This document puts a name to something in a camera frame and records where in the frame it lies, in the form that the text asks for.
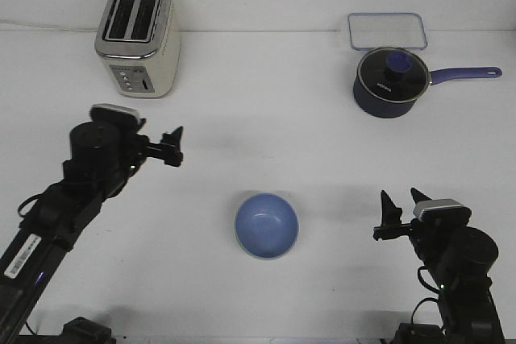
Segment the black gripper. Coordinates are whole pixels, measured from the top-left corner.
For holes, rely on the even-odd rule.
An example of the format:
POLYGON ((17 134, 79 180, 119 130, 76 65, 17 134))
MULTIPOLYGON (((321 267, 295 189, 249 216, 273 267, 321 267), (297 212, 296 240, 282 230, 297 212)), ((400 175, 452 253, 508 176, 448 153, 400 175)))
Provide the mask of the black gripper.
MULTIPOLYGON (((412 187, 410 194, 415 204, 431 199, 412 187)), ((417 218, 402 224, 402 208, 397 207, 385 190, 381 191, 381 226, 373 229, 375 240, 389 240, 407 236, 415 254, 431 271, 434 271, 447 247, 452 232, 460 227, 460 222, 450 218, 440 218, 421 222, 417 218)))
POLYGON ((172 167, 181 165, 183 126, 163 133, 158 143, 141 135, 140 128, 141 125, 129 127, 102 121, 82 123, 69 135, 70 161, 98 177, 116 173, 132 176, 148 158, 162 160, 172 167))

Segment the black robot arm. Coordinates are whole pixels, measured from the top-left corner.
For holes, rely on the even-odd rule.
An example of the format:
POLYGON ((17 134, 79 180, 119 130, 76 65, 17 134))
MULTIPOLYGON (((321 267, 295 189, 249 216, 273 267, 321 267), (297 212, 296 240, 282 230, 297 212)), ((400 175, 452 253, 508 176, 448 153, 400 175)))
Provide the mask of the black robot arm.
POLYGON ((1 341, 13 343, 82 231, 147 158, 181 165, 182 127, 153 143, 139 124, 90 121, 69 134, 62 180, 28 198, 32 207, 1 257, 1 341))
POLYGON ((431 199, 411 189, 414 218, 402 222, 402 209, 382 191, 381 224, 374 228, 375 240, 406 236, 422 261, 419 271, 433 279, 420 284, 432 292, 441 325, 401 323, 394 343, 503 343, 496 306, 490 292, 488 273, 499 250, 484 231, 469 226, 470 208, 452 199, 431 199))

